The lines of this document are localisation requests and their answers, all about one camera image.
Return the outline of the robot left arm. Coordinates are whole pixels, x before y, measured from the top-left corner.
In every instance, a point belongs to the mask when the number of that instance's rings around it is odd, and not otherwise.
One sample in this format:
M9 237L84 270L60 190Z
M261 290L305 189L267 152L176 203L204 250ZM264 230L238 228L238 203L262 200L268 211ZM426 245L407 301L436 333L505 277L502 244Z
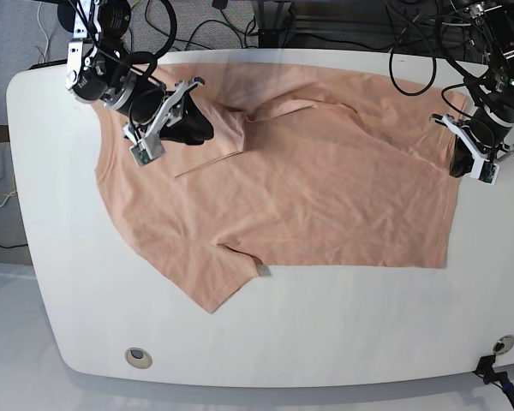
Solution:
M453 11L434 18L434 40L442 57L462 77L475 112L456 120L451 115L433 119L455 135L450 175L468 175L493 185L499 164L514 158L514 144L505 138L514 127L514 1L453 1ZM487 70L479 76L461 66L444 47L441 28L448 20L470 25L483 40Z

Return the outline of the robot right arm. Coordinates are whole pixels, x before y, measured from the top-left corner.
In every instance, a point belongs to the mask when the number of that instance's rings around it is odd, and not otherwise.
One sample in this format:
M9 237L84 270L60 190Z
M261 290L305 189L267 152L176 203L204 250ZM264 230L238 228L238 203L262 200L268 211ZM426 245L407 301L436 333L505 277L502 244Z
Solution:
M86 104L102 102L126 117L124 137L135 145L169 140L200 146L214 136L212 124L198 109L191 92L204 81L179 81L173 89L154 72L159 58L176 40L177 20L172 4L163 3L170 29L155 52L128 51L123 36L132 11L126 1L72 1L75 13L69 43L66 88Z

